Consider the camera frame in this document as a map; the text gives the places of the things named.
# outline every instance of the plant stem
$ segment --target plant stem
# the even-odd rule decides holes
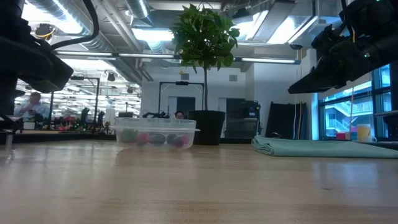
[[[205,110],[209,110],[208,106],[207,106],[207,68],[206,68],[206,62],[205,62],[205,66],[203,67],[203,70],[205,71]]]

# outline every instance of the potted plant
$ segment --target potted plant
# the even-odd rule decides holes
[[[218,145],[223,129],[225,113],[208,110],[207,71],[211,66],[219,70],[222,64],[226,67],[233,63],[231,50],[238,47],[239,29],[232,28],[232,20],[220,16],[211,9],[201,11],[194,5],[184,7],[180,22],[170,28],[176,45],[175,53],[182,59],[181,66],[192,66],[197,73],[201,67],[205,75],[205,110],[190,111],[189,119],[197,121],[200,132],[195,134],[195,144]]]

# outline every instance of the plastic lid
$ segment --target plastic lid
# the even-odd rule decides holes
[[[134,129],[138,131],[157,131],[157,132],[162,132],[162,131],[200,131],[199,129],[196,128],[158,128],[158,127],[125,127],[125,126],[113,126],[111,128],[125,128],[125,129]]]

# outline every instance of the yellow cup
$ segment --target yellow cup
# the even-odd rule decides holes
[[[356,127],[358,128],[358,141],[359,142],[372,141],[371,125],[370,124],[359,124]]]

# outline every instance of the wooden table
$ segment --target wooden table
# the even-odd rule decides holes
[[[398,161],[269,157],[113,141],[0,152],[1,224],[397,223]]]

